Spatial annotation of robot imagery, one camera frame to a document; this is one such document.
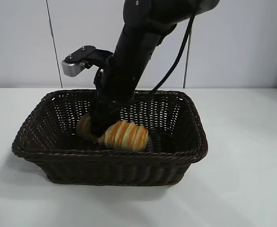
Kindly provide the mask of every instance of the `basket rim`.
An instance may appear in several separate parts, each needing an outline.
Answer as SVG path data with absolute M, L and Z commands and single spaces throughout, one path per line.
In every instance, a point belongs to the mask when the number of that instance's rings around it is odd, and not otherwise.
M 54 96 L 59 95 L 59 94 L 65 94 L 66 92 L 70 93 L 72 92 L 73 94 L 79 94 L 79 93 L 86 93 L 86 92 L 95 92 L 95 89 L 63 89 L 63 90 L 57 90 L 57 91 L 53 91 L 50 92 L 48 94 L 46 94 L 40 101 L 40 103 L 37 104 L 37 106 L 34 108 L 34 110 L 30 113 L 30 115 L 26 118 L 26 120 L 23 122 L 23 124 L 21 125 L 20 129 L 18 130 L 18 133 L 12 143 L 12 151 L 15 155 L 17 155 L 18 157 L 23 157 L 23 158 L 29 158 L 29 159 L 34 159 L 34 160 L 38 160 L 39 158 L 42 157 L 42 159 L 45 158 L 45 156 L 48 157 L 49 160 L 51 161 L 55 161 L 55 157 L 60 156 L 60 160 L 69 160 L 70 158 L 72 159 L 84 159 L 84 158 L 89 158 L 89 160 L 91 160 L 91 158 L 93 159 L 95 158 L 101 158 L 103 156 L 108 157 L 108 156 L 114 156 L 114 157 L 149 157 L 149 158 L 153 158 L 153 157 L 164 157 L 167 159 L 173 159 L 175 157 L 178 158 L 179 162 L 179 158 L 183 158 L 184 161 L 188 162 L 190 161 L 191 163 L 194 162 L 198 162 L 201 159 L 203 159 L 206 154 L 204 154 L 203 156 L 200 156 L 200 154 L 202 154 L 202 151 L 207 152 L 208 149 L 208 144 L 207 144 L 207 140 L 206 140 L 206 135 L 202 126 L 202 123 L 200 121 L 199 115 L 197 114 L 197 117 L 195 119 L 193 119 L 194 124 L 196 125 L 197 128 L 197 132 L 199 134 L 199 140 L 200 140 L 200 144 L 198 147 L 191 149 L 189 151 L 179 151 L 179 152 L 175 152 L 175 153 L 167 153 L 167 152 L 134 152 L 134 151 L 122 151 L 122 150 L 113 150 L 113 149 L 109 149 L 109 148 L 104 148 L 100 151 L 93 151 L 93 150 L 78 150 L 78 149 L 41 149 L 41 148 L 28 148 L 26 145 L 20 145 L 19 140 L 20 140 L 20 134 L 23 131 L 23 129 L 25 128 L 25 126 L 27 125 L 27 127 L 31 126 L 37 115 L 38 115 L 38 110 L 42 109 L 47 101 L 52 98 L 54 98 Z M 149 90 L 136 90 L 134 94 L 148 94 L 150 91 Z M 158 90 L 156 92 L 154 92 L 153 94 L 175 94 L 178 96 L 182 96 L 184 101 L 187 102 L 188 107 L 190 108 L 190 110 L 193 112 L 193 110 L 195 112 L 197 112 L 197 109 L 192 101 L 192 99 L 184 92 L 182 91 L 173 91 L 173 90 L 169 90 L 169 91 L 165 91 L 165 90 Z

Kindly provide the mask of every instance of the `black robotic arm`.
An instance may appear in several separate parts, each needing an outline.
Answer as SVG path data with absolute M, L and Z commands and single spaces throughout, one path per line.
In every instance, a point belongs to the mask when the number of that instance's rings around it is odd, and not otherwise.
M 84 68 L 99 67 L 94 84 L 97 97 L 91 130 L 101 136 L 127 105 L 153 51 L 177 23 L 213 9 L 219 0 L 125 0 L 124 28 L 114 54 L 84 46 L 62 62 L 64 73 L 76 76 Z

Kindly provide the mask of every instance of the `white wall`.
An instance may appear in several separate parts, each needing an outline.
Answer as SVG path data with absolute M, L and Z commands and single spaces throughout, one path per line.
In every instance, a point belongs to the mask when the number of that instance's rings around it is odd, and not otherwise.
M 0 0 L 0 87 L 59 87 L 44 0 Z
M 221 0 L 198 16 L 187 87 L 277 87 L 277 0 Z
M 59 62 L 82 45 L 114 50 L 124 0 L 48 2 Z M 0 0 L 0 87 L 60 86 L 48 20 L 45 0 Z M 186 25 L 179 24 L 155 50 L 139 87 L 153 87 L 167 72 Z M 164 87 L 182 87 L 184 71 L 185 57 Z M 91 87 L 94 74 L 62 74 L 63 84 Z M 221 0 L 199 15 L 187 87 L 277 87 L 277 0 Z
M 124 0 L 48 0 L 57 48 L 61 62 L 83 45 L 114 51 L 122 31 Z M 175 31 L 155 50 L 138 87 L 154 87 L 169 70 L 178 53 L 186 24 Z M 185 56 L 163 87 L 182 87 Z M 83 71 L 75 78 L 62 76 L 67 87 L 92 87 L 96 67 Z

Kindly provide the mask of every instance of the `black cable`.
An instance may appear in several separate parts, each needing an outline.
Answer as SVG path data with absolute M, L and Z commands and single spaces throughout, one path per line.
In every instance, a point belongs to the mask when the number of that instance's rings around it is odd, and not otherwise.
M 179 61 L 180 61 L 180 58 L 185 50 L 185 47 L 186 47 L 186 43 L 187 43 L 187 40 L 188 40 L 188 37 L 189 37 L 189 34 L 191 33 L 191 30 L 192 30 L 192 25 L 193 25 L 193 21 L 194 21 L 194 18 L 196 16 L 196 13 L 197 13 L 197 9 L 194 10 L 194 12 L 192 13 L 191 17 L 190 17 L 190 20 L 188 22 L 188 26 L 187 26 L 187 29 L 186 29 L 186 32 L 185 32 L 185 35 L 184 35 L 184 38 L 182 40 L 182 43 L 181 43 L 181 46 L 180 46 L 180 49 L 179 49 L 179 52 L 177 54 L 177 57 L 173 63 L 173 65 L 171 66 L 171 68 L 169 69 L 169 71 L 167 72 L 167 74 L 162 78 L 162 80 L 153 88 L 152 92 L 156 91 L 157 89 L 159 89 L 164 82 L 166 82 L 166 80 L 169 78 L 169 76 L 172 74 L 172 72 L 175 70 L 176 66 L 178 65 Z

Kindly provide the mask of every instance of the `bread roll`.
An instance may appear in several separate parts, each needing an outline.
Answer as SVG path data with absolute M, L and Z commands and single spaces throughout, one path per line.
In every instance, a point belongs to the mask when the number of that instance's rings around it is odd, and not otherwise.
M 148 143 L 148 130 L 143 125 L 125 120 L 111 125 L 105 133 L 96 138 L 90 132 L 90 114 L 85 114 L 76 126 L 76 133 L 85 140 L 91 140 L 118 150 L 143 151 Z
M 91 116 L 89 113 L 83 115 L 76 125 L 76 134 L 85 140 L 97 142 L 96 136 L 91 134 Z
M 143 151 L 148 140 L 148 130 L 143 125 L 123 120 L 106 130 L 104 144 L 114 149 Z

